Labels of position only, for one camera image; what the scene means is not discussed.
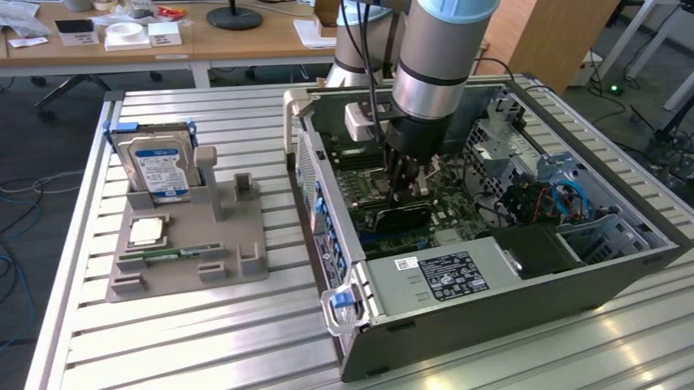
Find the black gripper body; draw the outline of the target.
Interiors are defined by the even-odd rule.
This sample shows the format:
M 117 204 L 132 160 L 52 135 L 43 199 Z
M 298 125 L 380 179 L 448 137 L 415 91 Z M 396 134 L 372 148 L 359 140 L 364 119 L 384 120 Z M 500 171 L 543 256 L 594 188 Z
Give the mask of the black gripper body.
M 448 126 L 448 116 L 432 120 L 414 116 L 391 119 L 384 138 L 386 162 L 410 157 L 427 163 L 443 145 Z

